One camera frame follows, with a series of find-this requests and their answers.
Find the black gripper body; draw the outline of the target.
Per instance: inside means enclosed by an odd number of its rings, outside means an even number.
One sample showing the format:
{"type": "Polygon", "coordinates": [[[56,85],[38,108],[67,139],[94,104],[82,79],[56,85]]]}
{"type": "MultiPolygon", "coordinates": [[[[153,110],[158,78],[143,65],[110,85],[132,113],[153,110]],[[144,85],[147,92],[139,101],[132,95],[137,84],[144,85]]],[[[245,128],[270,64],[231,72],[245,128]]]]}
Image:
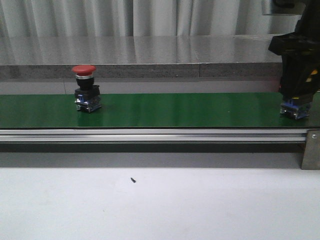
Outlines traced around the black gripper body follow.
{"type": "Polygon", "coordinates": [[[301,2],[305,4],[305,9],[294,32],[274,36],[270,42],[268,50],[278,56],[320,53],[320,2],[318,0],[301,2]]]}

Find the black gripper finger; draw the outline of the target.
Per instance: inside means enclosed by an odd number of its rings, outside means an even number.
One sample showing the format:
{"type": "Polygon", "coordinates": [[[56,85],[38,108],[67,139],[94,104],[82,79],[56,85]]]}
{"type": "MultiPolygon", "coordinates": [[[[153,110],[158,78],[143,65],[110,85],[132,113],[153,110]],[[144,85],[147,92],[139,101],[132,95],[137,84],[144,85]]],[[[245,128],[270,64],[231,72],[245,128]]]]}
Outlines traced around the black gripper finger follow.
{"type": "Polygon", "coordinates": [[[312,56],[282,56],[279,92],[285,97],[314,94],[320,89],[320,63],[312,56]]]}

